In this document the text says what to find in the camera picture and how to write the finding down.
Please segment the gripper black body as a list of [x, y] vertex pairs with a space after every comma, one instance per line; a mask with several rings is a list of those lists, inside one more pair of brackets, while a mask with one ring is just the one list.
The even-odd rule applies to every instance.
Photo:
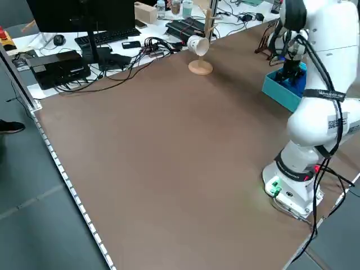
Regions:
[[298, 72], [301, 72], [300, 60], [291, 60], [285, 59], [283, 63], [282, 74], [283, 75], [295, 75]]

